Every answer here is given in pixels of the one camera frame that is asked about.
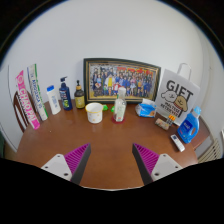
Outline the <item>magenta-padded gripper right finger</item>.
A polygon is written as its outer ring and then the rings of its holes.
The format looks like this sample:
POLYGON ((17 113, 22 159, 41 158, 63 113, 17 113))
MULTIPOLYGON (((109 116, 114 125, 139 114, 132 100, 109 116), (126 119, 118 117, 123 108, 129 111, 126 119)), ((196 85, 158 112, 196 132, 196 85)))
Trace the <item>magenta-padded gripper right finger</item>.
POLYGON ((157 154, 137 143, 133 144, 132 153, 145 185, 182 169, 168 154, 157 154))

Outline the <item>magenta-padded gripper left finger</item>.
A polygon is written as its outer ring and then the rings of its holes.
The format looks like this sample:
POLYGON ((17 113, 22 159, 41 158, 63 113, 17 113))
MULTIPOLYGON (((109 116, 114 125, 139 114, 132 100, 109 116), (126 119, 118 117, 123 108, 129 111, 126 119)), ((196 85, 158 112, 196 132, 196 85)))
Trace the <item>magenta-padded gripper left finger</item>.
POLYGON ((66 155, 56 154, 42 166, 42 169, 79 185, 90 154, 91 145, 87 143, 66 155))

